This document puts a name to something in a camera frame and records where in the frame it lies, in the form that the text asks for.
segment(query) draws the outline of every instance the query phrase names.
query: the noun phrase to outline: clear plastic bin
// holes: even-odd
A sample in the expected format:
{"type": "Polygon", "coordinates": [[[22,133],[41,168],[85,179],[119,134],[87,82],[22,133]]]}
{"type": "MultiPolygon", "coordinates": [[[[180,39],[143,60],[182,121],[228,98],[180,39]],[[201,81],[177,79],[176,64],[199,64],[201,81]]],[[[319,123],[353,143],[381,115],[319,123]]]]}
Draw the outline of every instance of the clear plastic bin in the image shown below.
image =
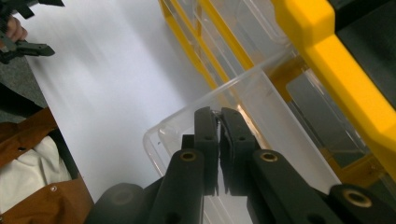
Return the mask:
{"type": "MultiPolygon", "coordinates": [[[[180,150],[182,135],[193,133],[195,110],[226,106],[240,111],[261,146],[282,153],[310,186],[328,192],[330,186],[338,184],[338,178],[265,74],[292,57],[290,51],[281,52],[151,128],[144,136],[144,146],[158,173],[165,175],[171,155],[180,150]]],[[[251,223],[247,198],[224,192],[219,171],[220,195],[205,197],[205,223],[251,223]]]]}
{"type": "Polygon", "coordinates": [[[290,42],[275,23],[271,2],[210,0],[254,64],[286,48],[290,42]]]}
{"type": "Polygon", "coordinates": [[[197,0],[170,0],[178,2],[178,4],[183,8],[184,13],[186,13],[187,17],[191,24],[195,24],[194,12],[197,8],[197,0]]]}
{"type": "Polygon", "coordinates": [[[205,67],[208,74],[211,78],[218,84],[221,85],[223,80],[221,80],[218,71],[216,71],[215,67],[213,66],[212,62],[207,58],[205,51],[201,48],[201,46],[196,45],[194,48],[195,54],[198,56],[199,60],[201,61],[202,65],[205,67]]]}
{"type": "Polygon", "coordinates": [[[341,167],[346,167],[368,154],[365,145],[329,93],[320,84],[312,70],[295,78],[287,86],[293,102],[301,111],[320,143],[334,156],[341,167]]]}
{"type": "Polygon", "coordinates": [[[173,18],[177,22],[178,27],[180,27],[181,31],[183,32],[183,35],[186,36],[186,38],[189,41],[189,44],[193,47],[196,46],[196,40],[194,38],[194,35],[191,33],[189,28],[187,27],[187,24],[181,19],[180,15],[177,13],[175,7],[172,5],[171,1],[165,0],[164,1],[165,5],[168,7],[169,11],[172,13],[173,18]]]}
{"type": "Polygon", "coordinates": [[[233,55],[223,37],[220,35],[213,22],[206,15],[204,11],[195,15],[198,22],[201,24],[200,37],[204,40],[206,45],[210,48],[216,60],[219,62],[227,77],[230,79],[245,72],[238,60],[233,55]]]}

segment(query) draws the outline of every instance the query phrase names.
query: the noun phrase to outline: yellow frame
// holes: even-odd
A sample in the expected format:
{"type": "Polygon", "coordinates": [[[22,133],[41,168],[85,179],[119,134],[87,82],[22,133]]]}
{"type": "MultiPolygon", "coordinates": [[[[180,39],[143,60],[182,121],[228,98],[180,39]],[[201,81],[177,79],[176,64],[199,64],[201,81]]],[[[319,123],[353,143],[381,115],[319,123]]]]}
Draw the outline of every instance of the yellow frame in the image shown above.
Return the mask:
{"type": "Polygon", "coordinates": [[[384,168],[396,180],[396,111],[334,33],[326,0],[272,0],[276,20],[384,168]]]}
{"type": "MultiPolygon", "coordinates": [[[[178,42],[190,58],[191,62],[195,66],[195,68],[204,76],[204,79],[208,83],[211,89],[215,89],[218,84],[216,81],[210,76],[209,72],[206,70],[205,66],[202,64],[201,59],[195,54],[193,46],[190,45],[189,40],[184,35],[183,31],[180,29],[177,21],[172,15],[172,12],[169,10],[168,6],[165,3],[166,0],[160,0],[160,6],[163,12],[163,16],[165,17],[166,22],[168,23],[169,27],[172,29],[173,33],[175,34],[178,42]]],[[[187,26],[189,31],[191,32],[194,39],[197,41],[198,45],[204,52],[205,56],[211,62],[212,66],[219,74],[219,77],[223,83],[228,82],[230,79],[228,78],[227,74],[224,72],[224,69],[219,64],[216,57],[213,55],[209,47],[206,45],[205,41],[201,38],[201,25],[197,25],[197,29],[194,29],[192,24],[189,21],[186,13],[184,12],[183,8],[180,6],[177,0],[168,0],[169,4],[175,8],[177,15],[181,18],[184,24],[187,26]]]]}

